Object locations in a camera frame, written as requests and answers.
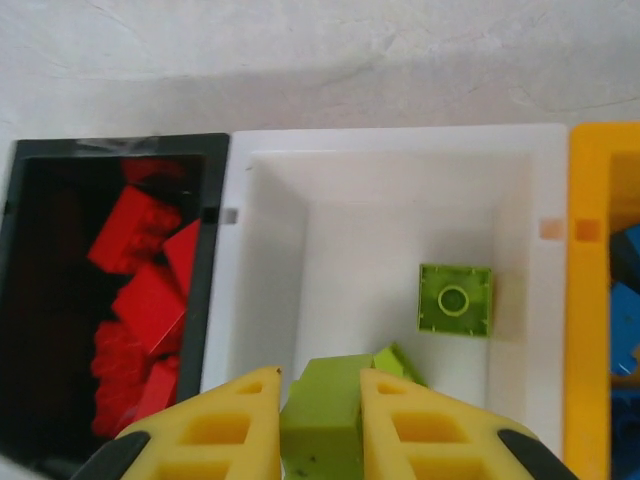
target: black bin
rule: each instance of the black bin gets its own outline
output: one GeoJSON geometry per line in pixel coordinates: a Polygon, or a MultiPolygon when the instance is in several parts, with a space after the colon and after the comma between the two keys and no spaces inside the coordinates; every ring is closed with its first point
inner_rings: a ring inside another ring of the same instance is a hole
{"type": "Polygon", "coordinates": [[[16,143],[0,232],[0,453],[68,478],[104,439],[91,432],[90,363],[100,321],[130,277],[86,254],[127,184],[123,159],[185,174],[135,184],[200,218],[181,350],[178,401],[198,393],[229,137],[23,140],[16,143]]]}

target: translucent green brick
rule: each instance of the translucent green brick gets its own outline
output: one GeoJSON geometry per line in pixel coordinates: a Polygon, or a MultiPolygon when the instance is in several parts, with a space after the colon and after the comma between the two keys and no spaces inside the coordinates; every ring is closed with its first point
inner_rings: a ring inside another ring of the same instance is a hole
{"type": "Polygon", "coordinates": [[[486,337],[492,296],[490,268],[420,265],[418,329],[486,337]]]}
{"type": "Polygon", "coordinates": [[[420,372],[413,366],[400,345],[395,342],[377,353],[373,357],[373,363],[378,370],[384,370],[419,385],[427,386],[420,372]]]}
{"type": "Polygon", "coordinates": [[[280,412],[286,480],[362,480],[360,370],[373,355],[314,358],[280,412]]]}

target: white bin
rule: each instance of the white bin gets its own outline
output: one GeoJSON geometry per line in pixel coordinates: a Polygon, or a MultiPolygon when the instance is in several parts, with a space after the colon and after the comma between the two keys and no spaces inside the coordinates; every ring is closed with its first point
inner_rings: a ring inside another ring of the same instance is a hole
{"type": "Polygon", "coordinates": [[[566,195],[561,125],[234,134],[201,388],[398,341],[561,455],[566,195]],[[489,339],[417,331],[420,263],[494,270],[489,339]]]}

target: storage bin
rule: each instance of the storage bin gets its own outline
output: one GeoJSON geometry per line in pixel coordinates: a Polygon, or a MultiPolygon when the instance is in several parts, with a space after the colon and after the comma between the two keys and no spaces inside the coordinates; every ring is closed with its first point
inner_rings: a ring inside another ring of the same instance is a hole
{"type": "Polygon", "coordinates": [[[239,132],[216,245],[202,389],[267,364],[398,341],[429,385],[562,455],[562,125],[239,132]],[[488,339],[419,333],[421,263],[489,266],[488,339]]]}
{"type": "Polygon", "coordinates": [[[0,233],[0,451],[58,478],[102,443],[91,433],[93,335],[127,276],[86,258],[125,178],[121,159],[176,166],[136,186],[202,219],[178,399],[198,393],[227,135],[17,143],[0,233]]]}
{"type": "Polygon", "coordinates": [[[580,479],[610,471],[609,235],[640,223],[640,124],[571,134],[565,461],[580,479]]]}

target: yellow bin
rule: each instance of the yellow bin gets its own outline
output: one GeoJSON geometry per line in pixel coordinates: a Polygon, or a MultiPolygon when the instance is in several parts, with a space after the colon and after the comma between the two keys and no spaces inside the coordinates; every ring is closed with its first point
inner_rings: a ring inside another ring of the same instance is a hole
{"type": "Polygon", "coordinates": [[[640,123],[571,133],[564,458],[581,480],[610,471],[609,235],[640,223],[640,123]]]}

